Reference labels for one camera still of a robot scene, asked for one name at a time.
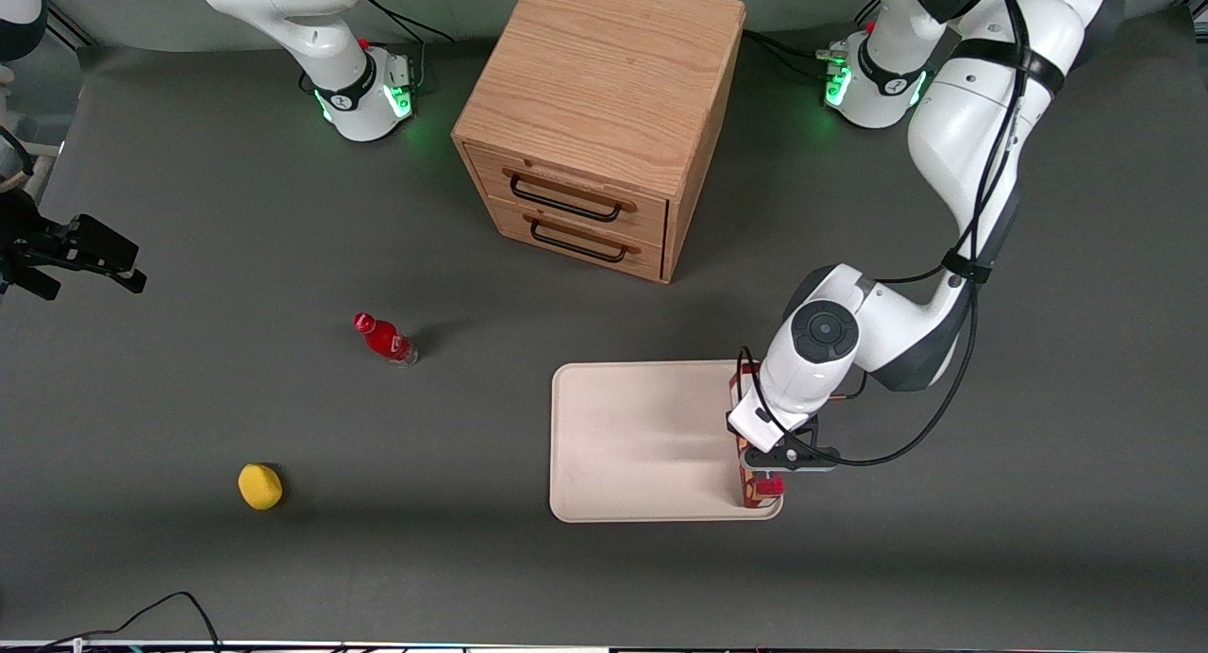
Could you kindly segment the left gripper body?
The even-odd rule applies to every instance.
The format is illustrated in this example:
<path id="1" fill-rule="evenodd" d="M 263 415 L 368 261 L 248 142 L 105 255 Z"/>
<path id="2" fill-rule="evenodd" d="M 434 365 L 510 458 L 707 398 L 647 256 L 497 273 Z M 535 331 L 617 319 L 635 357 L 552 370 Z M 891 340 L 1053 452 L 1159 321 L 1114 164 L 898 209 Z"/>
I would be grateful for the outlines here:
<path id="1" fill-rule="evenodd" d="M 789 473 L 818 468 L 818 418 L 807 413 L 767 410 L 747 398 L 728 412 L 737 435 L 739 463 L 747 471 Z"/>

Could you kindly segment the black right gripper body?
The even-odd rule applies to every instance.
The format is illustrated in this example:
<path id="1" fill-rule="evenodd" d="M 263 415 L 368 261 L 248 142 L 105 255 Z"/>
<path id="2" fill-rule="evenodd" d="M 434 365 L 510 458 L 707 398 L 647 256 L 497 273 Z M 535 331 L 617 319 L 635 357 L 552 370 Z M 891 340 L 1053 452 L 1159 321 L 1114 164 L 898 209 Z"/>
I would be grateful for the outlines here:
<path id="1" fill-rule="evenodd" d="M 1 275 L 16 278 L 27 257 L 27 246 L 33 244 L 37 253 L 48 253 L 51 261 L 34 260 L 34 266 L 57 266 L 65 269 L 66 232 L 70 225 L 60 225 L 43 218 L 33 197 L 23 190 L 1 193 Z"/>

